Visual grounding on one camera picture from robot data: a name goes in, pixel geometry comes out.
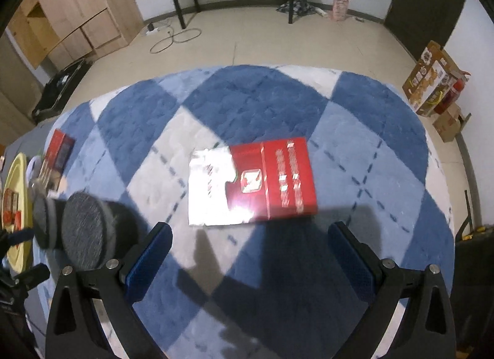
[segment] red box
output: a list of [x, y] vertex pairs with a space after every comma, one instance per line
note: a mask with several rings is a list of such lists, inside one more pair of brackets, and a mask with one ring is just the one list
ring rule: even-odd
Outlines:
[[[221, 149], [197, 152], [202, 154], [199, 161], [194, 161], [194, 156], [191, 160], [191, 225], [226, 225], [317, 213], [304, 138], [222, 149], [231, 156], [230, 162], [224, 156], [219, 160], [215, 157], [213, 163], [209, 161], [211, 152], [218, 154]], [[205, 170], [200, 172], [202, 164]], [[225, 175], [223, 171], [230, 165], [234, 167], [235, 176]]]
[[65, 133], [55, 129], [53, 136], [46, 150], [44, 160], [51, 170], [63, 173], [63, 169], [72, 151], [75, 140]]

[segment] beige tile floor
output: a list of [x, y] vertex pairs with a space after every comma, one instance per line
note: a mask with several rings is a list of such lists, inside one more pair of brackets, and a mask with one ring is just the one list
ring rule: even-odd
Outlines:
[[[236, 8], [187, 15], [189, 28], [202, 35], [174, 44], [159, 54], [149, 49], [166, 31], [138, 36], [128, 47], [107, 55], [91, 67], [73, 93], [67, 109], [142, 79], [204, 66], [231, 64], [295, 64], [365, 74], [401, 89], [415, 65], [392, 34], [380, 24], [353, 18], [332, 22], [319, 15], [293, 25], [273, 8]], [[176, 32], [176, 17], [170, 20]], [[454, 228], [466, 218], [465, 168], [456, 142], [443, 143], [432, 122], [421, 118], [438, 151], [453, 205]]]

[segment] yellow plastic tray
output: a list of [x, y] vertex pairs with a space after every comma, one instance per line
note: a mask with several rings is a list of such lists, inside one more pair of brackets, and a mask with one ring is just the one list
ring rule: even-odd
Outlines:
[[[33, 215], [32, 204], [29, 201], [28, 191], [26, 187], [26, 156], [20, 153], [12, 163], [8, 172], [7, 180], [4, 185], [4, 191], [11, 189], [19, 194], [18, 209], [21, 211], [21, 229], [33, 227]], [[2, 213], [3, 213], [3, 196], [2, 196]], [[13, 232], [14, 227], [9, 225], [6, 227], [8, 232]], [[29, 259], [29, 253], [31, 250], [31, 242], [24, 242], [18, 246], [12, 246], [7, 252], [8, 262], [12, 269], [19, 273], [23, 272]]]

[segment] metal screw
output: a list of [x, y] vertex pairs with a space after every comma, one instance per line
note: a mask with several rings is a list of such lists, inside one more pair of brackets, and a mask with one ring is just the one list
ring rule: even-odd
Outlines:
[[439, 266], [436, 264], [429, 265], [429, 270], [431, 270], [431, 273], [433, 273], [433, 274], [439, 274], [439, 272], [441, 271]]
[[69, 275], [71, 272], [72, 272], [72, 266], [71, 265], [63, 267], [63, 270], [62, 270], [63, 275]]
[[106, 262], [106, 268], [110, 270], [115, 268], [117, 265], [119, 265], [119, 261], [117, 259], [111, 259]]
[[386, 268], [394, 268], [396, 266], [395, 262], [391, 259], [383, 259], [382, 265]]

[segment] pink plastic bag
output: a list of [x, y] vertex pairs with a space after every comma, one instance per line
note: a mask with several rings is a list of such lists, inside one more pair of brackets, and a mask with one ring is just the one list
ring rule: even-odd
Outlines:
[[331, 19], [335, 22], [346, 19], [346, 13], [348, 10], [349, 0], [334, 0], [333, 1], [333, 12]]

